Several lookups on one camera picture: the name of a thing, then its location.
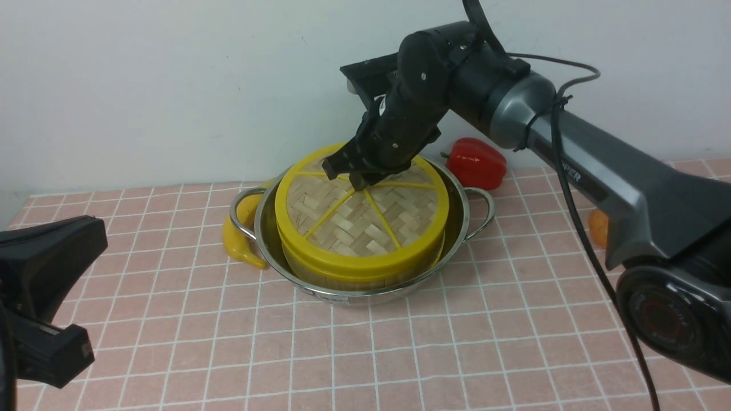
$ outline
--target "toy vegetable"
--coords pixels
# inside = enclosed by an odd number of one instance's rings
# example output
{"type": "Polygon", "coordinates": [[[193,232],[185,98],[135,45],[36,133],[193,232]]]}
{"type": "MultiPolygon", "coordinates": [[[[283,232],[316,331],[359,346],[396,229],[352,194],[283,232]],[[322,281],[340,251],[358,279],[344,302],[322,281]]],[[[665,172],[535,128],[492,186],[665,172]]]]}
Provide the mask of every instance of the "toy vegetable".
{"type": "Polygon", "coordinates": [[[589,234],[591,240],[603,249],[607,248],[609,218],[598,208],[589,213],[589,234]]]}
{"type": "Polygon", "coordinates": [[[507,161],[496,149],[476,138],[457,140],[447,158],[447,169],[464,187],[494,190],[507,173],[507,161]]]}

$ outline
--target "yellow banana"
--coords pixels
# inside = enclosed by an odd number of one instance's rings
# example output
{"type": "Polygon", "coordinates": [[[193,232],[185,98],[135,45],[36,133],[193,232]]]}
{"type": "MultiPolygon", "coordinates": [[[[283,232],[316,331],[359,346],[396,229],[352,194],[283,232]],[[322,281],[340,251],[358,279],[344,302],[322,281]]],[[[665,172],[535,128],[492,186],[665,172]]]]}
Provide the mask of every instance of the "yellow banana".
{"type": "MultiPolygon", "coordinates": [[[[260,187],[269,187],[273,181],[273,179],[266,181],[261,184],[260,187]]],[[[236,208],[238,221],[251,228],[261,199],[261,194],[250,195],[244,198],[236,208]]],[[[224,220],[222,235],[224,248],[231,258],[248,263],[260,270],[267,268],[266,261],[251,251],[249,248],[249,239],[238,228],[236,228],[236,226],[234,226],[231,222],[231,218],[228,216],[226,216],[226,219],[224,220]]]]}

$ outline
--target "metal handle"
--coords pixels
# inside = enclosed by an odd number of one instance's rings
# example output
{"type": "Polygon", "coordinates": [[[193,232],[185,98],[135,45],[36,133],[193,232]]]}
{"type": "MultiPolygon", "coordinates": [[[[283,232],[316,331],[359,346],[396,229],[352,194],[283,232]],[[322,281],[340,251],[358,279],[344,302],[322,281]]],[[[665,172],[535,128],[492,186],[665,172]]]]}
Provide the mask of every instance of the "metal handle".
{"type": "Polygon", "coordinates": [[[467,193],[479,195],[480,197],[482,197],[483,200],[485,200],[485,202],[488,204],[488,216],[478,228],[475,228],[474,231],[472,231],[471,233],[467,233],[467,236],[464,238],[464,241],[462,241],[462,244],[466,243],[477,234],[480,234],[495,218],[495,200],[489,192],[486,192],[483,189],[478,189],[476,187],[465,187],[464,191],[467,193]]]}
{"type": "Polygon", "coordinates": [[[237,209],[238,205],[241,204],[244,198],[247,198],[251,195],[264,194],[265,191],[267,191],[267,189],[264,187],[256,187],[253,189],[243,190],[236,195],[236,197],[233,199],[233,203],[231,203],[231,207],[229,208],[229,218],[231,218],[231,222],[233,223],[234,227],[238,228],[246,237],[249,237],[254,241],[257,240],[257,235],[254,234],[253,230],[246,228],[240,221],[238,221],[237,209]]]}

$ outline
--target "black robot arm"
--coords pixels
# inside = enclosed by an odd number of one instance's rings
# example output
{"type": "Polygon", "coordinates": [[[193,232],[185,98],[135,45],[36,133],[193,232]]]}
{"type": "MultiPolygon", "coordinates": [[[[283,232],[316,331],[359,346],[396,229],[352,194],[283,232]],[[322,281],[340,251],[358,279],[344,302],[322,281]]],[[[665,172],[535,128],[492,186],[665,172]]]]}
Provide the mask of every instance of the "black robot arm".
{"type": "MultiPolygon", "coordinates": [[[[556,168],[554,85],[475,41],[469,22],[406,37],[397,54],[341,68],[366,106],[356,135],[328,157],[330,178],[363,189],[408,168],[451,110],[502,148],[556,168]]],[[[562,110],[569,182],[610,218],[607,257],[625,325],[673,360],[731,383],[731,185],[678,172],[562,110]]]]}

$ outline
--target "bamboo steamer lid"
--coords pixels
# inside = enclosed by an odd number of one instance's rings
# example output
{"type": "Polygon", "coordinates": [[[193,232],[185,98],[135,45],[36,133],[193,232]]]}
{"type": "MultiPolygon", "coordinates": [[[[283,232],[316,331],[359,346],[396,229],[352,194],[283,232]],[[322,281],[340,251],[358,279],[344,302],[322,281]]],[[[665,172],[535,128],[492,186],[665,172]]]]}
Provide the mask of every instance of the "bamboo steamer lid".
{"type": "Polygon", "coordinates": [[[334,290],[374,290],[405,282],[441,256],[447,187],[423,158],[356,192],[347,176],[328,180],[323,159],[343,143],[292,166],[275,199],[277,226],[292,272],[334,290]]]}

